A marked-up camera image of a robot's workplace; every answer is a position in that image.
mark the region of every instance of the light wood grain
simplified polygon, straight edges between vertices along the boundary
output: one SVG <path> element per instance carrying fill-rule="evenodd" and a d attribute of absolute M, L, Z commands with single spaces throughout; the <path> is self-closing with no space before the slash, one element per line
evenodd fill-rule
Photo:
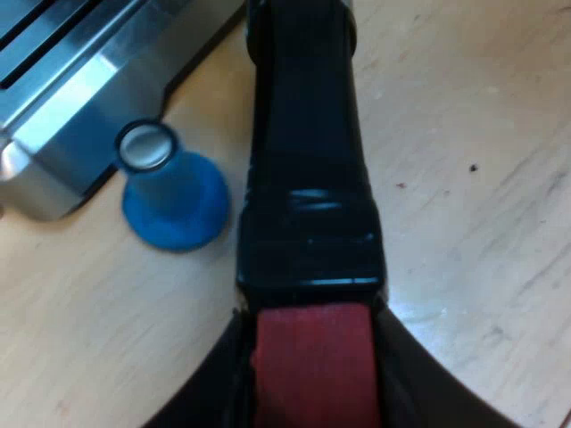
<path fill-rule="evenodd" d="M 557 427 L 571 408 L 566 6 L 355 2 L 391 306 L 439 361 L 527 427 Z M 138 426 L 206 355 L 235 304 L 253 75 L 241 27 L 166 118 L 232 183 L 233 220 L 215 243 L 185 255 L 141 244 L 120 214 L 121 176 L 64 221 L 10 210 L 0 220 L 0 426 Z"/>

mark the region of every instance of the blue plastic cap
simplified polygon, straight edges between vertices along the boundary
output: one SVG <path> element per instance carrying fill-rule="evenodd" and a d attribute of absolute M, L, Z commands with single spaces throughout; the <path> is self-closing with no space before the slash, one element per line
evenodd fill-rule
<path fill-rule="evenodd" d="M 153 121 L 131 124 L 117 147 L 118 166 L 128 174 L 123 213 L 143 241 L 191 251 L 220 234 L 230 202 L 214 163 L 181 150 L 172 130 Z"/>

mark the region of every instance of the red strap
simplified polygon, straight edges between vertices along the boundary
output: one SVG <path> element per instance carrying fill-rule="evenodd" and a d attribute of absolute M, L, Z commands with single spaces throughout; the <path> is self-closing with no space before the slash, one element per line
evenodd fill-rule
<path fill-rule="evenodd" d="M 265 310 L 252 355 L 256 428 L 379 428 L 370 311 Z"/>

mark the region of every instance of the metal surface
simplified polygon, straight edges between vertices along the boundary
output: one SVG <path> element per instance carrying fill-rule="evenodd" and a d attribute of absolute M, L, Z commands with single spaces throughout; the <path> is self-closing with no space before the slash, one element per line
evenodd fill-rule
<path fill-rule="evenodd" d="M 154 125 L 131 129 L 119 144 L 121 160 L 128 167 L 138 170 L 157 168 L 170 157 L 173 150 L 170 135 Z"/>
<path fill-rule="evenodd" d="M 8 20 L 25 20 L 26 11 L 38 5 L 36 0 L 15 3 L 18 11 L 0 17 L 4 31 Z M 88 4 L 89 10 L 54 37 L 70 17 L 52 8 L 65 4 L 73 11 Z M 49 25 L 28 33 L 40 25 L 43 15 L 38 16 L 0 52 L 1 78 L 20 67 L 4 78 L 6 88 L 0 91 L 1 132 L 29 162 L 83 200 L 112 164 L 115 136 L 131 121 L 161 115 L 165 88 L 241 5 L 240 0 L 54 0 L 45 10 L 54 14 Z M 10 162 L 5 155 L 4 163 Z M 9 188 L 16 182 L 17 193 Z M 44 220 L 77 205 L 66 199 L 58 212 L 35 207 L 29 201 L 42 186 L 4 178 L 0 201 Z"/>
<path fill-rule="evenodd" d="M 37 220 L 59 218 L 65 214 L 62 207 L 81 204 L 81 197 L 34 162 L 14 141 L 0 150 L 0 204 L 17 201 L 19 210 Z"/>

